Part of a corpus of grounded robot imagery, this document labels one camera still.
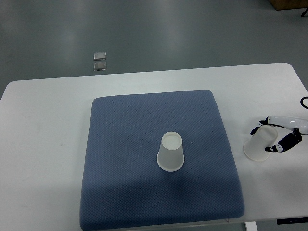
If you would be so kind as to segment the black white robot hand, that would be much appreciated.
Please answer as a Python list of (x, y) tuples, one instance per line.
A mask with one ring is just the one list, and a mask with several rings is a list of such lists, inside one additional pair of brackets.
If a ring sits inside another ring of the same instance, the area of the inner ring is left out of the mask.
[(254, 135), (260, 127), (269, 125), (272, 127), (281, 127), (291, 131), (288, 135), (283, 137), (276, 145), (266, 147), (266, 152), (282, 153), (286, 152), (302, 141), (302, 136), (308, 134), (308, 121), (306, 119), (271, 115), (265, 120), (260, 120), (256, 127), (250, 132)]

